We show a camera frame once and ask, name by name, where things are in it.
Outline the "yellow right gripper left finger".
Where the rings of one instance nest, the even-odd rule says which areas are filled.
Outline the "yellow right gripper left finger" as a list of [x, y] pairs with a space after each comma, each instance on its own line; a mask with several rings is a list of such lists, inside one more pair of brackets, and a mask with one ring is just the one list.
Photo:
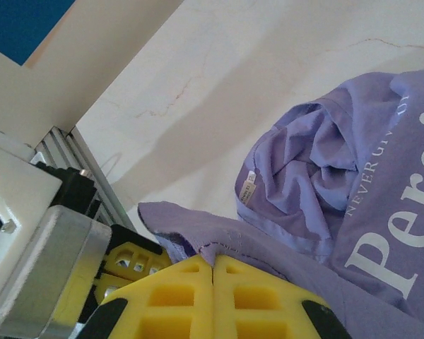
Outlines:
[[200, 255], [111, 292], [77, 338], [212, 338], [213, 271]]

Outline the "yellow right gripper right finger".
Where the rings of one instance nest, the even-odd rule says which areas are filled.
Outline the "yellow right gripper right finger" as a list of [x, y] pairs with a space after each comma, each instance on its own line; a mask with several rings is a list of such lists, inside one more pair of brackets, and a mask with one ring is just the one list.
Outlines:
[[350, 338], [318, 295], [229, 256], [213, 268], [214, 338]]

